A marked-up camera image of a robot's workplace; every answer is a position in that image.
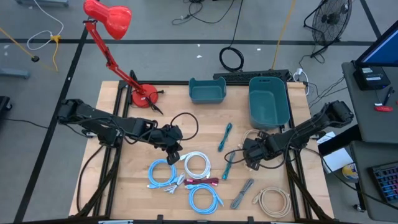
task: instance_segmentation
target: monitor screen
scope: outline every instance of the monitor screen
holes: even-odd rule
[[[372,45],[372,50],[367,50],[362,56],[362,63],[368,64],[386,64],[398,66],[398,27],[389,30],[389,34],[383,35],[377,42]]]

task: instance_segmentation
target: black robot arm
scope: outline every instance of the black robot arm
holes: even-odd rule
[[[267,134],[260,131],[255,140],[245,139],[243,157],[248,167],[258,170],[261,159],[271,160],[289,149],[305,147],[317,132],[326,127],[341,128],[350,124],[354,114],[342,101],[326,104],[313,118],[282,134]]]
[[[157,128],[157,121],[144,118],[122,118],[97,110],[81,100],[63,100],[57,116],[60,124],[78,124],[95,133],[99,143],[118,147],[124,138],[134,142],[146,142],[167,153],[167,162],[172,165],[180,159],[182,150],[178,141],[183,139],[178,126],[166,124]]]

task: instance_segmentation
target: gray floor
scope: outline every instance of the gray floor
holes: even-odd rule
[[[187,4],[178,0],[135,0],[103,1],[108,5],[123,4],[133,10],[133,20],[125,40],[148,39],[230,39],[239,4],[235,3],[231,12],[219,24],[208,25],[190,21],[182,26],[172,26],[170,21],[186,14]],[[200,16],[215,20],[228,7],[230,1],[211,2],[207,0]],[[284,19],[289,10],[290,0],[245,1],[236,39],[277,40]],[[302,22],[319,3],[316,0],[299,1],[284,35],[284,40],[312,40],[310,31],[302,27]],[[398,16],[394,0],[367,0],[369,8],[381,32],[394,23]],[[84,14],[81,1],[71,0],[69,8],[45,7],[45,10],[64,22],[64,39],[79,39],[83,31]],[[43,29],[58,32],[58,24],[42,14],[36,7],[18,5],[15,1],[0,2],[1,27],[13,37],[27,39]],[[98,25],[104,39],[110,36]],[[376,36],[359,0],[353,4],[351,20],[342,40],[374,41]],[[44,63],[52,64],[54,45],[49,44],[35,52]],[[69,70],[77,44],[60,45],[57,55],[59,73],[43,69],[32,63],[14,44],[0,44],[0,65],[24,69],[31,72],[28,80],[0,77],[0,95],[12,98],[13,110],[9,118],[28,119],[49,125],[56,102]],[[197,44],[131,44],[110,45],[120,67],[128,71],[133,68],[141,80],[189,80],[211,79],[217,72],[224,72],[218,61],[218,53],[225,45]],[[268,70],[272,65],[275,45],[235,45],[245,56],[244,70]],[[323,56],[325,64],[305,58],[302,65],[310,82],[324,90],[342,77],[341,63],[358,58],[367,47],[332,46]],[[312,51],[310,45],[283,45],[280,47],[275,69],[287,68],[294,72],[302,55]],[[226,61],[238,63],[235,55],[226,54]],[[81,98],[95,105],[101,82],[118,80],[104,65],[105,60],[94,44],[85,44],[73,77],[67,98]],[[335,89],[345,87],[341,83]],[[316,113],[322,104],[332,100],[343,100],[350,107],[348,92],[341,91],[322,99],[311,108]],[[35,160],[44,140],[45,130],[25,123],[3,122],[0,129],[0,223],[12,222],[25,191]],[[68,215],[78,170],[80,168],[86,139],[77,136],[62,126],[57,126],[47,153],[32,200],[25,215],[25,221],[63,218]],[[356,193],[347,189],[333,176],[326,177],[331,202],[336,218],[346,222],[379,223],[370,220],[366,213],[358,213],[352,205],[358,202]]]

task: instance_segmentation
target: computer monitor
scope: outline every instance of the computer monitor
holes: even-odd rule
[[[356,64],[398,67],[398,21],[357,59]]]

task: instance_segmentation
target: red desk lamp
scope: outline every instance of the red desk lamp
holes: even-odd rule
[[[106,57],[106,66],[119,75],[128,85],[134,88],[134,91],[132,92],[133,103],[141,108],[147,108],[150,106],[147,98],[150,99],[152,103],[156,103],[158,99],[156,88],[153,85],[148,84],[140,85],[129,75],[120,70],[119,65],[113,59],[113,56],[105,45],[104,40],[96,30],[96,23],[97,21],[100,21],[104,24],[105,29],[115,40],[120,40],[129,28],[131,10],[124,6],[106,7],[97,0],[86,0],[83,5],[83,9],[87,15],[94,19],[85,21],[84,23],[87,31],[94,38],[95,43]]]

